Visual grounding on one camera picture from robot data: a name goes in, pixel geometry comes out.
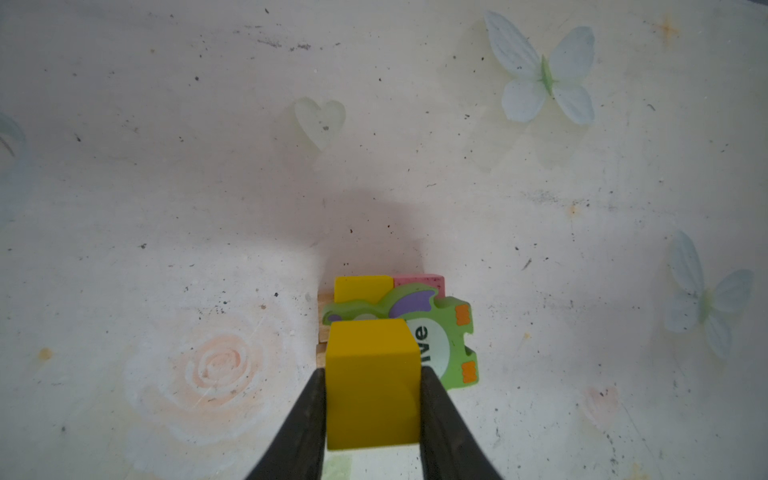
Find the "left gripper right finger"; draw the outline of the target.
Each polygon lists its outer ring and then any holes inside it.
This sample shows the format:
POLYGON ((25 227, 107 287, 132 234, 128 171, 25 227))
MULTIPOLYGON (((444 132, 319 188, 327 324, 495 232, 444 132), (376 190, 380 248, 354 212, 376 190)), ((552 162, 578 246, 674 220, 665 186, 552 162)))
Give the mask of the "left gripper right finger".
POLYGON ((427 480, 502 480, 431 367, 420 381, 420 458, 427 480))

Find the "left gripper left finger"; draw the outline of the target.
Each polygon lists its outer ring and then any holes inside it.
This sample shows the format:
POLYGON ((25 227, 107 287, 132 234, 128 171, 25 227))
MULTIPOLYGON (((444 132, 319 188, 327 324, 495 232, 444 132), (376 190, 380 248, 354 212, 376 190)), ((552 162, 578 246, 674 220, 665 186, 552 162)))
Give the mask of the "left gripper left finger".
POLYGON ((325 369, 317 368, 246 479, 320 479, 326 445, 326 413, 325 369))

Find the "pink block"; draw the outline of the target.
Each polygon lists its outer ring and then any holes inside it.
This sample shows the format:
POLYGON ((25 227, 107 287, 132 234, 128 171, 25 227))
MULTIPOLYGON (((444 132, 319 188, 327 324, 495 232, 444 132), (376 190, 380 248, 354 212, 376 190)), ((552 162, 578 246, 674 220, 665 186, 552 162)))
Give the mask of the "pink block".
POLYGON ((393 284, 395 287, 413 283, 423 284, 436 288, 438 290, 437 297, 445 297, 445 278, 442 275, 419 273, 393 276, 393 284))

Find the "green owl number block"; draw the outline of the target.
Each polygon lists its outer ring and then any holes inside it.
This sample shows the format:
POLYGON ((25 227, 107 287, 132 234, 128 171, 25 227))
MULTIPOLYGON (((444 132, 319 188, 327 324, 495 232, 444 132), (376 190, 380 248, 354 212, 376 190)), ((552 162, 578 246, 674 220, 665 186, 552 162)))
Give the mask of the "green owl number block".
POLYGON ((469 387, 480 379, 477 354, 465 343, 474 328, 471 306, 444 295, 438 286, 402 283, 376 302, 332 302, 320 313, 325 326, 337 321, 402 319, 420 349, 421 363, 434 370, 446 389, 469 387))

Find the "small yellow cube block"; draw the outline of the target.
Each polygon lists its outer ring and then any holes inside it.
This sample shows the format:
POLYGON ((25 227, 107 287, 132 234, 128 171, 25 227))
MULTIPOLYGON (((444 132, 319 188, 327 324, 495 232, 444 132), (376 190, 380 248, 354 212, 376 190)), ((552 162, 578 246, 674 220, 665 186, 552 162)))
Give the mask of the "small yellow cube block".
POLYGON ((334 323, 325 384, 329 450, 420 441, 420 350, 404 320, 334 323))

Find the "yellow long block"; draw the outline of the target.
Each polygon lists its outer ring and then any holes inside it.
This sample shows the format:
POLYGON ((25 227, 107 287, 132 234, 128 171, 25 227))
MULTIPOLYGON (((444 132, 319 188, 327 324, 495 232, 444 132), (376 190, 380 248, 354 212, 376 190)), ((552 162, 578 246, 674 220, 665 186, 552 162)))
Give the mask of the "yellow long block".
POLYGON ((343 276, 334 281, 334 302, 366 301, 378 303, 394 289, 394 279, 388 275, 343 276))

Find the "natural wood block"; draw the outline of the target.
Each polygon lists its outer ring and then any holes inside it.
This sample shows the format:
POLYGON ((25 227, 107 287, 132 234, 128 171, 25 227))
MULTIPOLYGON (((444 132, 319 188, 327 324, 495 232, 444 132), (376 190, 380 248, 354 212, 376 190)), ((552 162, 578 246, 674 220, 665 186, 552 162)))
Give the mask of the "natural wood block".
POLYGON ((316 346, 316 367, 325 367, 325 356, 327 343, 330 334, 330 326, 323 323, 323 310, 334 300, 332 291, 320 291, 317 294, 317 312, 318 312, 318 344, 316 346))

